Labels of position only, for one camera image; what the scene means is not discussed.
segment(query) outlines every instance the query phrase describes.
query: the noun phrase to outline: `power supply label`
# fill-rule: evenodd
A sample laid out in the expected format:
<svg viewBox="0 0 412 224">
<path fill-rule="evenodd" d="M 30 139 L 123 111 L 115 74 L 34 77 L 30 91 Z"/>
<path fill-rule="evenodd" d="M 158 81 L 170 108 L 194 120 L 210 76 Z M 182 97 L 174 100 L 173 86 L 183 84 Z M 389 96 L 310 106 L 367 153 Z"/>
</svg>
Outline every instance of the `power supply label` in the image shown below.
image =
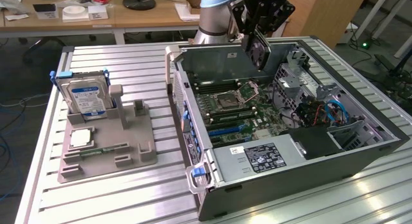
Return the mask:
<svg viewBox="0 0 412 224">
<path fill-rule="evenodd" d="M 283 159 L 273 143 L 245 148 L 243 153 L 255 173 L 285 166 Z"/>
</svg>

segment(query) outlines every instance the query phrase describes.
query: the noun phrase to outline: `motherboard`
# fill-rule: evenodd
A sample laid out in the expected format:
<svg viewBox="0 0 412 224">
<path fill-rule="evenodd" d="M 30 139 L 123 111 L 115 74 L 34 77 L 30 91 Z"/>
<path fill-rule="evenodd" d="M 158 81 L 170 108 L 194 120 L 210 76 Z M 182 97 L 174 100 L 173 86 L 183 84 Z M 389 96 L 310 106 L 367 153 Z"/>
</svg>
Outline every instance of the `motherboard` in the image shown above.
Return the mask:
<svg viewBox="0 0 412 224">
<path fill-rule="evenodd" d="M 194 97 L 213 148 L 277 136 L 287 129 L 255 80 L 195 85 Z"/>
</svg>

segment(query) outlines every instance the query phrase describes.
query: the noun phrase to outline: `warning sticker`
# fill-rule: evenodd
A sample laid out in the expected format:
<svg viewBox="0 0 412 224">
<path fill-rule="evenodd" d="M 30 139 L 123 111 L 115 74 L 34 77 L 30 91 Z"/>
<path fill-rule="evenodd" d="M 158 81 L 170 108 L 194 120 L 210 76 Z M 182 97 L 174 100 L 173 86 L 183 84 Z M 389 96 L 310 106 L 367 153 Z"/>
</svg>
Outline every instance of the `warning sticker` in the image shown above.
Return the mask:
<svg viewBox="0 0 412 224">
<path fill-rule="evenodd" d="M 103 113 L 102 99 L 98 98 L 98 87 L 83 87 L 71 89 L 79 113 L 86 116 L 99 115 Z"/>
<path fill-rule="evenodd" d="M 233 147 L 233 148 L 229 148 L 229 149 L 230 149 L 231 155 L 238 154 L 238 153 L 243 153 L 243 147 L 242 146 Z"/>
<path fill-rule="evenodd" d="M 245 148 L 243 152 L 255 173 L 285 166 L 285 161 L 273 143 Z"/>
</svg>

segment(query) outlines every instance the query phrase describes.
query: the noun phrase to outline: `aluminum table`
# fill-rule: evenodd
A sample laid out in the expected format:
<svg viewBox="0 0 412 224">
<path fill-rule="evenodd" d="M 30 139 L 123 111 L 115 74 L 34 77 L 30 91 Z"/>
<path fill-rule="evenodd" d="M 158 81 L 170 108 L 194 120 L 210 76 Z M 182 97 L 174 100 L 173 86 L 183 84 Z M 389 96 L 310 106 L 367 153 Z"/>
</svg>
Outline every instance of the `aluminum table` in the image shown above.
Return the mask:
<svg viewBox="0 0 412 224">
<path fill-rule="evenodd" d="M 412 136 L 412 117 L 382 95 L 331 50 L 317 40 L 302 39 L 345 80 Z M 154 165 L 59 184 L 66 105 L 51 89 L 15 223 L 157 223 L 198 224 L 187 191 L 165 91 L 165 47 L 171 43 L 75 47 L 61 54 L 58 71 L 106 68 L 111 84 L 122 84 L 122 102 L 143 99 L 154 133 Z M 325 82 L 329 76 L 310 71 Z M 202 224 L 275 223 L 407 223 L 412 221 L 412 141 L 375 160 L 358 174 Z"/>
</svg>

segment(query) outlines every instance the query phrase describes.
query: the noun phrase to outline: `robotic arm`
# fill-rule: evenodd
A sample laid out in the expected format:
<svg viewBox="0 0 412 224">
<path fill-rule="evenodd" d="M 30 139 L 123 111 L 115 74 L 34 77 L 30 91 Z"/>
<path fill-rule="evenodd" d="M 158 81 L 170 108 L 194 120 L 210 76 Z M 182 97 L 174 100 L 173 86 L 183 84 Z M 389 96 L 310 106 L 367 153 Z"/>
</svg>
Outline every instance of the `robotic arm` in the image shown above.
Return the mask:
<svg viewBox="0 0 412 224">
<path fill-rule="evenodd" d="M 243 34 L 241 41 L 243 52 L 255 69 L 261 71 L 270 55 L 263 35 L 277 30 L 293 13 L 294 6 L 286 0 L 234 0 L 227 7 L 238 32 Z"/>
</svg>

